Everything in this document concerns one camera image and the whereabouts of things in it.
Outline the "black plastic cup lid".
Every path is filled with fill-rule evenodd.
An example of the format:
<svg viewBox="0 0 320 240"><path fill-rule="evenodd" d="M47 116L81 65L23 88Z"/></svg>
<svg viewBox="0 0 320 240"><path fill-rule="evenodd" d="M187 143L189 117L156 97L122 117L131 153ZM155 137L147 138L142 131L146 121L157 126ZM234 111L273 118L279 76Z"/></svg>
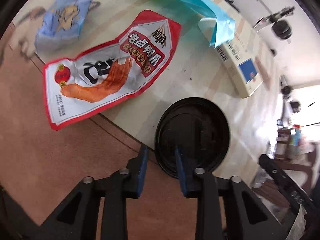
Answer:
<svg viewBox="0 0 320 240"><path fill-rule="evenodd" d="M172 178L178 178L177 148L192 167L213 172L223 162L230 139L227 118L215 103L199 97L184 98L173 103L157 125L155 157Z"/></svg>

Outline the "dark wooden chair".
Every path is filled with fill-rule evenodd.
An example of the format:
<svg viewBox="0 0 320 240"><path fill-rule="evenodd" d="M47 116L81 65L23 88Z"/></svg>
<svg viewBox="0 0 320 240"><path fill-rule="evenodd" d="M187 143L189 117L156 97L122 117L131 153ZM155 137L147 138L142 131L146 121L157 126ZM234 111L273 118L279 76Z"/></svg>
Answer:
<svg viewBox="0 0 320 240"><path fill-rule="evenodd" d="M273 180L267 179L259 187L253 187L252 190L277 207L290 207L288 200L280 193L277 185L273 182Z"/></svg>

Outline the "cream blue flat box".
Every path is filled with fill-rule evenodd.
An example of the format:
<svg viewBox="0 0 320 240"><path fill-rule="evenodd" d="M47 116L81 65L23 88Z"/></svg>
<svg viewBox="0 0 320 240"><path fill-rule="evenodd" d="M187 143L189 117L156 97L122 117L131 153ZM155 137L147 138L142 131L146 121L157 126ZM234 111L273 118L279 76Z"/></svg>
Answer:
<svg viewBox="0 0 320 240"><path fill-rule="evenodd" d="M239 12L229 9L227 14L235 20L234 38L215 50L239 97L247 98L263 82L255 63L261 38Z"/></svg>

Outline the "red white snack wrapper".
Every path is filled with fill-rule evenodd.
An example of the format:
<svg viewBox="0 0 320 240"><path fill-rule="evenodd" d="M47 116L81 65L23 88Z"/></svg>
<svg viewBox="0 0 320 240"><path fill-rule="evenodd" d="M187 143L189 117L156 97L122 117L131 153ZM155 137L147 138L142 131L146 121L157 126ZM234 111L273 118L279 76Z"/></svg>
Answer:
<svg viewBox="0 0 320 240"><path fill-rule="evenodd" d="M43 94L51 128L58 131L142 94L170 64L180 32L179 23L143 10L114 40L48 62Z"/></svg>

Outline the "green cyan snack bag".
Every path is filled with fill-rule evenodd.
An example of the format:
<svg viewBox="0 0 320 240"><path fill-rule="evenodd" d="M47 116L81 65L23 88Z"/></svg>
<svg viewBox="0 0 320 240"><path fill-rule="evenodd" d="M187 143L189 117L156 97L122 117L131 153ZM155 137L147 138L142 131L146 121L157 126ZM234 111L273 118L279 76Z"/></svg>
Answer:
<svg viewBox="0 0 320 240"><path fill-rule="evenodd" d="M198 27L211 47L231 41L235 36L235 20L211 0L178 0L203 16Z"/></svg>

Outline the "light blue crumpled wrapper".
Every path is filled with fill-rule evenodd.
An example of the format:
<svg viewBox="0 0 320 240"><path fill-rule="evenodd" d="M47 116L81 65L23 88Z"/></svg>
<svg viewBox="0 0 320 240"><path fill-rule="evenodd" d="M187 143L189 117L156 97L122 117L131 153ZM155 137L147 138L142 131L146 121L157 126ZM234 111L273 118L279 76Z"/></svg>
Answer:
<svg viewBox="0 0 320 240"><path fill-rule="evenodd" d="M36 33L36 51L56 51L77 41L87 14L95 5L98 3L94 0L56 0Z"/></svg>

